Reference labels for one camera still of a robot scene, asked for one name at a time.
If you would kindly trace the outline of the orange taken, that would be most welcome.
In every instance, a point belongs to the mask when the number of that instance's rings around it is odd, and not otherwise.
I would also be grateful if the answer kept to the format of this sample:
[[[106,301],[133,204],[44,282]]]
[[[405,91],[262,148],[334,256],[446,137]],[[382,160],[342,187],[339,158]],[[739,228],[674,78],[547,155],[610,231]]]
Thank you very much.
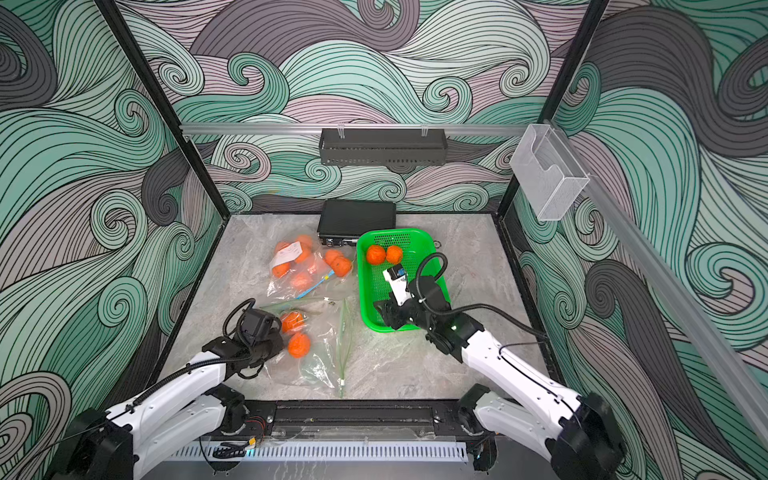
[[[386,250],[386,261],[392,265],[401,263],[403,256],[402,248],[397,245],[390,245]]]
[[[387,250],[380,245],[371,245],[366,250],[365,258],[370,265],[381,265],[387,261]]]

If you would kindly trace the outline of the green printed zip-top bag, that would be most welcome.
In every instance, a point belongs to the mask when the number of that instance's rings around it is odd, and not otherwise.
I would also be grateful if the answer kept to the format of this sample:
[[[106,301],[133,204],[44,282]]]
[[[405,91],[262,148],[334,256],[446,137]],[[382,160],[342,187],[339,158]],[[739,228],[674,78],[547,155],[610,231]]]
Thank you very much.
[[[301,333],[310,337],[311,350],[303,358],[289,355],[287,344],[292,335],[281,331],[283,350],[267,361],[258,382],[279,397],[336,398],[346,393],[346,373],[353,344],[353,312],[350,302],[340,297],[305,297],[272,304],[264,308],[281,316],[299,311],[306,326]]]

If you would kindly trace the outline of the green plastic basket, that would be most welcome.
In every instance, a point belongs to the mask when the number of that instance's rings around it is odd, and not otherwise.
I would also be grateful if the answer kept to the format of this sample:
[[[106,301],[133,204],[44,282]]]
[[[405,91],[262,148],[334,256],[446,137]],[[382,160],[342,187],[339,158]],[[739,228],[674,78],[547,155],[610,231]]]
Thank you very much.
[[[367,256],[373,247],[402,251],[397,261],[374,264]],[[432,255],[432,237],[415,228],[376,230],[363,234],[357,243],[360,312],[363,323],[377,333],[437,326],[434,310],[450,306],[442,279],[444,269]]]

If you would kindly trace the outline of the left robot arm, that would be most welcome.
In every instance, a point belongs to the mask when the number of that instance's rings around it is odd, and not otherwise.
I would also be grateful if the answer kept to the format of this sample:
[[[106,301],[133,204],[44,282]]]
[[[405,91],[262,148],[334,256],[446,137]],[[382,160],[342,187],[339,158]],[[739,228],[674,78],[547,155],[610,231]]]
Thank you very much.
[[[246,426],[243,394],[226,385],[254,378],[284,348],[280,318],[241,302],[219,337],[179,370],[104,411],[88,409],[67,428],[47,479],[141,479],[195,439],[237,435]]]

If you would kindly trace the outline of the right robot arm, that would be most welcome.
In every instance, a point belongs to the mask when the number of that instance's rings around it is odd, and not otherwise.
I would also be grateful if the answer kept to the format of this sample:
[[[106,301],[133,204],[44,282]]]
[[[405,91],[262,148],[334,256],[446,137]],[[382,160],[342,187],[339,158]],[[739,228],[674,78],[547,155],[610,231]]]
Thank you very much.
[[[474,310],[487,310],[545,340],[546,334],[486,303],[452,307],[438,282],[441,272],[425,274],[441,252],[427,255],[413,274],[396,264],[383,273],[390,293],[374,307],[384,323],[399,330],[410,325],[426,340],[491,380],[501,394],[478,385],[461,400],[467,429],[501,434],[540,455],[561,479],[614,479],[626,446],[610,404],[599,394],[580,394],[514,354],[478,320]]]

